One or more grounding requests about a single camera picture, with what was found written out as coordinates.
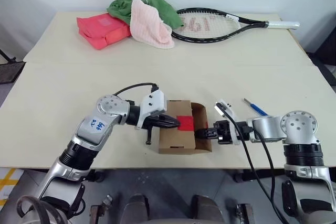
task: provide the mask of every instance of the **racket frame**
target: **racket frame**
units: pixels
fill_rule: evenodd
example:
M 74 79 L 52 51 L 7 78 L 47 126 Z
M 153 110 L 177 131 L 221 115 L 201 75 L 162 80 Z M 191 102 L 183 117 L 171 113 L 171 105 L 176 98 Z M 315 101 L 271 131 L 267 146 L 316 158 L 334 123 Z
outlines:
M 222 15 L 224 17 L 226 17 L 226 15 L 229 16 L 234 16 L 237 17 L 239 20 L 238 22 L 240 23 L 244 23 L 247 24 L 247 26 L 242 27 L 241 29 L 238 29 L 230 34 L 224 35 L 224 36 L 220 36 L 220 37 L 216 37 L 216 38 L 204 38 L 204 39 L 200 39 L 200 38 L 192 38 L 192 37 L 186 37 L 180 34 L 177 34 L 176 32 L 172 31 L 172 37 L 185 41 L 185 42 L 191 42 L 191 43 L 213 43 L 213 42 L 219 42 L 225 39 L 228 39 L 232 36 L 235 36 L 239 33 L 241 33 L 242 31 L 246 31 L 252 28 L 267 28 L 268 26 L 268 22 L 267 21 L 257 21 L 257 20 L 253 20 L 253 19 L 248 19 L 248 18 L 242 18 L 230 13 L 226 13 L 226 12 L 222 12 L 221 10 L 216 10 L 216 9 L 210 9 L 210 8 L 199 8 L 199 7 L 194 7 L 194 8 L 185 8 L 185 9 L 181 9 L 177 11 L 177 14 L 182 14 L 182 13 L 188 13 L 188 12 L 208 12 L 208 13 L 212 13 L 212 14 L 219 14 Z

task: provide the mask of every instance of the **white table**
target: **white table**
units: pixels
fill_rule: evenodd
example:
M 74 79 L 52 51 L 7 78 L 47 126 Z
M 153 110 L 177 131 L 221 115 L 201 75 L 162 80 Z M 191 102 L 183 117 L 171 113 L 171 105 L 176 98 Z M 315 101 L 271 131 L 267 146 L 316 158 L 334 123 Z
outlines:
M 336 94 L 288 31 L 253 29 L 211 45 L 176 41 L 171 50 L 126 39 L 95 51 L 73 28 L 76 16 L 92 15 L 80 14 L 58 14 L 25 58 L 28 63 L 0 108 L 0 166 L 50 167 L 98 97 L 144 81 L 156 82 L 168 99 L 205 105 L 209 125 L 221 119 L 213 109 L 219 98 L 233 105 L 240 120 L 258 116 L 243 102 L 244 97 L 272 115 L 309 111 L 319 122 L 317 136 L 325 164 L 336 165 Z M 141 87 L 122 97 L 140 102 L 148 92 Z M 147 146 L 146 131 L 116 126 L 93 167 L 249 167 L 242 146 L 222 146 L 216 141 L 212 153 L 158 154 L 158 133 L 153 131 L 153 144 Z M 275 167 L 282 167 L 282 144 L 268 146 Z M 248 143 L 248 147 L 255 167 L 268 167 L 262 146 Z

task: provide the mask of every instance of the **black cable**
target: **black cable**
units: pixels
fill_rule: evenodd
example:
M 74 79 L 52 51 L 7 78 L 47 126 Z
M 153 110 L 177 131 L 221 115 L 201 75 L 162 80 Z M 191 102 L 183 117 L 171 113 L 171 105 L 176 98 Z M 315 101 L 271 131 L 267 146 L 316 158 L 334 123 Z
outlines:
M 269 166 L 270 166 L 270 171 L 271 171 L 271 178 L 272 178 L 271 200 L 272 200 L 272 202 L 274 202 L 274 192 L 275 192 L 275 172 L 274 172 L 273 161 L 272 161 L 271 155 L 269 154 L 268 148 L 267 148 L 267 146 L 266 146 L 264 136 L 263 136 L 259 131 L 257 131 L 256 129 L 253 129 L 253 130 L 254 130 L 255 134 L 259 137 L 259 139 L 260 139 L 260 141 L 261 141 L 261 144 L 263 145 L 264 150 L 265 150 L 266 155 L 267 155 L 267 158 L 268 158 L 268 162 L 269 162 Z
M 16 212 L 17 214 L 22 218 L 25 213 L 22 211 L 22 203 L 24 201 L 28 201 L 29 203 L 32 204 L 34 209 L 36 210 L 39 218 L 40 218 L 40 223 L 41 224 L 50 224 L 50 219 L 47 213 L 46 208 L 42 205 L 39 199 L 33 197 L 33 196 L 22 196 L 16 203 Z
M 262 184 L 256 170 L 254 169 L 254 166 L 253 166 L 253 163 L 252 163 L 252 160 L 251 160 L 251 157 L 250 157 L 250 154 L 248 152 L 248 149 L 247 149 L 247 146 L 246 146 L 246 143 L 245 141 L 243 141 L 244 137 L 243 137 L 243 134 L 242 134 L 242 131 L 240 130 L 239 126 L 237 125 L 237 123 L 235 122 L 235 120 L 232 119 L 232 117 L 225 111 L 225 108 L 223 108 L 223 106 L 220 104 L 220 103 L 217 103 L 216 106 L 223 112 L 223 114 L 233 123 L 233 125 L 235 126 L 237 132 L 238 132 L 238 135 L 240 137 L 240 139 L 242 139 L 242 144 L 243 144 L 243 147 L 244 147 L 244 150 L 245 150 L 245 153 L 246 153 L 246 157 L 247 157 L 247 160 L 250 164 L 250 167 L 251 167 L 251 170 L 253 172 L 253 174 L 255 175 L 257 181 L 258 181 L 258 184 L 259 186 L 261 187 L 261 189 L 263 190 L 264 194 L 266 195 L 266 197 L 268 198 L 268 200 L 271 202 L 272 204 L 272 207 L 274 209 L 274 212 L 276 213 L 277 217 L 279 218 L 279 220 L 284 223 L 284 224 L 289 224 L 288 221 L 285 219 L 285 217 L 282 215 L 282 213 L 280 212 L 280 210 L 277 208 L 277 206 L 275 205 L 274 201 L 271 199 L 271 197 L 268 195 L 268 193 L 266 192 L 266 189 L 264 187 L 264 185 Z
M 84 210 L 86 208 L 85 201 L 83 199 L 81 199 L 80 202 L 82 202 L 83 207 L 82 207 L 82 209 L 79 212 L 75 213 L 73 216 L 78 216 L 78 215 L 80 215 L 80 214 L 82 214 L 84 212 Z
M 134 85 L 128 86 L 128 87 L 126 87 L 126 88 L 124 88 L 122 90 L 119 90 L 118 92 L 114 93 L 114 95 L 118 95 L 121 92 L 124 92 L 124 91 L 129 90 L 129 89 L 133 89 L 135 87 L 140 87 L 140 86 L 152 86 L 152 92 L 154 92 L 155 90 L 159 89 L 158 85 L 156 85 L 155 83 L 144 82 L 144 83 L 138 83 L 138 84 L 134 84 Z
M 40 202 L 46 208 L 46 210 L 53 216 L 57 224 L 67 224 L 64 221 L 63 217 L 61 216 L 61 214 L 59 213 L 59 211 L 57 211 L 57 209 L 54 206 L 42 200 Z

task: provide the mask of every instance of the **screwdriver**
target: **screwdriver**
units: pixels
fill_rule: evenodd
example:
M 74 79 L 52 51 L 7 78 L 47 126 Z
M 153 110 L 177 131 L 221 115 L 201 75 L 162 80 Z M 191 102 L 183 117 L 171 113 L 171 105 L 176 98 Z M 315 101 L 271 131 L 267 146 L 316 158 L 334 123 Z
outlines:
M 259 108 L 257 105 L 251 103 L 249 100 L 247 100 L 246 98 L 244 98 L 244 101 L 250 105 L 250 107 L 252 109 L 254 109 L 259 115 L 268 115 L 265 111 L 263 111 L 261 108 Z

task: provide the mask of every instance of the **green cloth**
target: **green cloth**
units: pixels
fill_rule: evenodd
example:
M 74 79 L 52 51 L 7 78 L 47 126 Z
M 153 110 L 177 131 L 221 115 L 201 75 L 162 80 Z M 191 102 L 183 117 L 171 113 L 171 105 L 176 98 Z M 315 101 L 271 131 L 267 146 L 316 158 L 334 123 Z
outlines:
M 132 0 L 115 0 L 113 1 L 107 12 L 115 18 L 121 19 L 127 24 L 131 22 L 131 5 Z
M 159 12 L 160 18 L 163 22 L 169 25 L 172 29 L 179 28 L 183 25 L 181 18 L 176 13 L 174 8 L 165 0 L 141 0 L 147 5 L 153 6 Z M 113 1 L 107 12 L 115 18 L 130 24 L 131 22 L 131 6 L 132 0 L 115 0 Z

